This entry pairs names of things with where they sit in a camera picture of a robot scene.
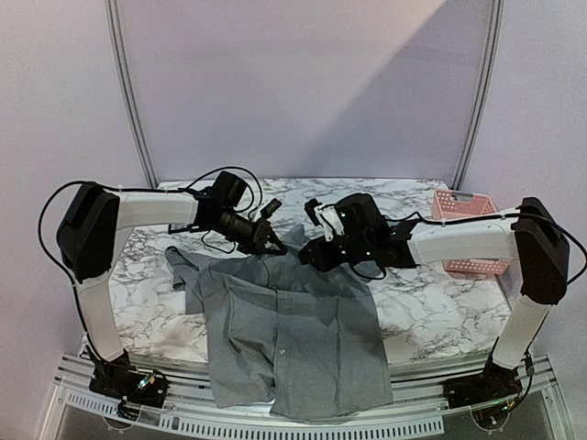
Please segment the aluminium front rail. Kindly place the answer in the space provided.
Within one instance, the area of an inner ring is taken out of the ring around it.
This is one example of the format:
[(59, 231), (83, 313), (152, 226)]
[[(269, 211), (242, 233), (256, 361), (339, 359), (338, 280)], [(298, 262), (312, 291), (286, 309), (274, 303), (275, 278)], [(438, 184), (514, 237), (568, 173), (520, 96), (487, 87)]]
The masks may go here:
[(454, 408), (443, 384), (481, 371), (484, 355), (392, 365), (390, 405), (319, 422), (292, 421), (268, 403), (219, 409), (202, 363), (161, 363), (170, 388), (162, 408), (129, 403), (89, 389), (93, 365), (64, 355), (51, 385), (41, 439), (576, 439), (546, 356), (534, 374), (519, 369), (523, 401), (504, 418), (489, 404)]

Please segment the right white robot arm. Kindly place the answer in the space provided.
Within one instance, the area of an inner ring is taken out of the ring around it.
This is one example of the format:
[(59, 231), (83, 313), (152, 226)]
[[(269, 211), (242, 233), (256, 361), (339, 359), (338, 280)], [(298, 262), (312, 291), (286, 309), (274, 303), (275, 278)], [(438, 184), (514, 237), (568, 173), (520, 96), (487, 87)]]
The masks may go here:
[(474, 381), (474, 391), (484, 400), (508, 387), (508, 370), (522, 360), (550, 309), (568, 289), (568, 237), (535, 197), (496, 214), (453, 220), (427, 220), (417, 214), (388, 220), (362, 192), (337, 203), (312, 199), (305, 212), (324, 234), (308, 242), (299, 259), (321, 272), (362, 262), (372, 262), (379, 270), (463, 259), (519, 262), (521, 296), (494, 345), (491, 366)]

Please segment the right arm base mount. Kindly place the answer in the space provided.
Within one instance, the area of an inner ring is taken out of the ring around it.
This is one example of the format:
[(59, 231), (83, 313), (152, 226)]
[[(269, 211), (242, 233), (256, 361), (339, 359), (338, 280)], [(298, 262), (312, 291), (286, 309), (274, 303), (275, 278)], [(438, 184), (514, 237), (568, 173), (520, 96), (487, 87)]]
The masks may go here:
[(516, 373), (498, 375), (478, 373), (443, 382), (443, 396), (450, 409), (474, 406), (486, 402), (498, 402), (517, 395), (522, 385)]

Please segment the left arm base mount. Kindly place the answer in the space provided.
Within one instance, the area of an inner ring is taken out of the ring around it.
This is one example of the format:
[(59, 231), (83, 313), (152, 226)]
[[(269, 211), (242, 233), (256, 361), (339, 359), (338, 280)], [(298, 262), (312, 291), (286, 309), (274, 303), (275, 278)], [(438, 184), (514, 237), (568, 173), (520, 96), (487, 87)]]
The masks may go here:
[(122, 402), (162, 409), (169, 386), (167, 377), (156, 369), (96, 362), (89, 390)]

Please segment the wall aluminium post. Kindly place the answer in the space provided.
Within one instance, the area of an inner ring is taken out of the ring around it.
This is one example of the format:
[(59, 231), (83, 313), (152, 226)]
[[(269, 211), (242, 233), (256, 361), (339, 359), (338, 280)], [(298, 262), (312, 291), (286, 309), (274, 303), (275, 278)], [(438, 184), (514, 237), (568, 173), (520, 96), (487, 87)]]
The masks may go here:
[(492, 1), (490, 15), (487, 21), (481, 67), (476, 83), (471, 118), (465, 137), (465, 143), (451, 180), (450, 188), (452, 190), (460, 191), (462, 189), (471, 162), (476, 138), (482, 123), (484, 107), (489, 94), (496, 52), (499, 44), (503, 13), (504, 2), (502, 0)]
[(116, 74), (120, 84), (123, 104), (127, 113), (130, 133), (138, 154), (138, 161), (146, 183), (150, 188), (156, 188), (159, 184), (159, 180), (140, 120), (137, 99), (127, 59), (119, 2), (116, 0), (105, 0), (105, 14)]

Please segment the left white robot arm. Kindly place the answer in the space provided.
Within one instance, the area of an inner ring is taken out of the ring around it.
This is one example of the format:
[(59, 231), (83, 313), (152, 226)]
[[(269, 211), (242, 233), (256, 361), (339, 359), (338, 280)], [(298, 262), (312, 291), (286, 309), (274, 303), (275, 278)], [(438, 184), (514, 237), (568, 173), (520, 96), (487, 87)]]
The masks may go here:
[(171, 233), (216, 232), (245, 255), (283, 255), (287, 249), (269, 219), (281, 207), (272, 199), (248, 218), (237, 206), (246, 189), (238, 176), (222, 172), (202, 191), (107, 188), (83, 181), (57, 231), (57, 244), (72, 284), (88, 345), (107, 364), (99, 376), (117, 398), (137, 387), (125, 364), (109, 293), (116, 235), (123, 229), (169, 226)]

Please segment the right wall aluminium post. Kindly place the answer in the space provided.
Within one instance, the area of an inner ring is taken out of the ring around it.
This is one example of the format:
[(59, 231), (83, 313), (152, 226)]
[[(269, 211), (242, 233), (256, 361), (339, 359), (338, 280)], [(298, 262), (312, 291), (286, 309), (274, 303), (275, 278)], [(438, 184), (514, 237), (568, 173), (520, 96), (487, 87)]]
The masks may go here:
[(460, 191), (462, 189), (471, 162), (476, 138), (482, 123), (484, 107), (489, 94), (496, 52), (499, 44), (503, 13), (504, 2), (502, 0), (492, 1), (490, 15), (487, 21), (481, 67), (476, 83), (471, 118), (465, 137), (465, 143), (451, 180), (450, 188), (452, 190)]

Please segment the pink plastic basket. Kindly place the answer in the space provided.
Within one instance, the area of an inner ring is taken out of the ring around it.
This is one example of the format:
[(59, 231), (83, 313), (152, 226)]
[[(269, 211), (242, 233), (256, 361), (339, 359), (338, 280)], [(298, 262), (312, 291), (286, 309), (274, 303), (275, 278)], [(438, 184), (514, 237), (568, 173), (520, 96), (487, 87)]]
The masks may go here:
[[(431, 208), (432, 219), (460, 220), (479, 216), (492, 215), (497, 212), (492, 199), (484, 194), (457, 192), (448, 189), (436, 190)], [(491, 276), (502, 275), (511, 260), (503, 258), (504, 253), (491, 253), (482, 250), (489, 243), (488, 238), (481, 235), (483, 222), (459, 225), (460, 232), (467, 236), (457, 237), (457, 248), (449, 253), (450, 259), (444, 254), (442, 260), (444, 270), (453, 278), (482, 280)]]

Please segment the grey button shirt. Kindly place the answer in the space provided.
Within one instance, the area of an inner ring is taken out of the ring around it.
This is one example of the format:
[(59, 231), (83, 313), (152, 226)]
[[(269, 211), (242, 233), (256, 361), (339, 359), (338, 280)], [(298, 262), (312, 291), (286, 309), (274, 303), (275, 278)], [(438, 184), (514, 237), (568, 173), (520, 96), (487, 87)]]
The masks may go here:
[(165, 252), (185, 311), (205, 318), (216, 405), (267, 402), (275, 414), (320, 420), (390, 404), (370, 287), (349, 269), (322, 273), (302, 264), (301, 225), (283, 241), (282, 256)]

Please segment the left wall aluminium post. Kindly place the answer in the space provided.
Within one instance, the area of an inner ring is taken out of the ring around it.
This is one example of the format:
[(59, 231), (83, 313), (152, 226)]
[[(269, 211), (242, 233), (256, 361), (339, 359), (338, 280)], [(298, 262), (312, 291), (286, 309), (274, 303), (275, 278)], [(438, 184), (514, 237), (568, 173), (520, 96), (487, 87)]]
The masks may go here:
[(119, 2), (116, 0), (105, 0), (105, 14), (116, 74), (120, 84), (123, 104), (127, 113), (130, 133), (138, 154), (138, 161), (146, 183), (150, 188), (156, 188), (159, 184), (159, 180), (140, 120), (137, 99), (127, 59)]

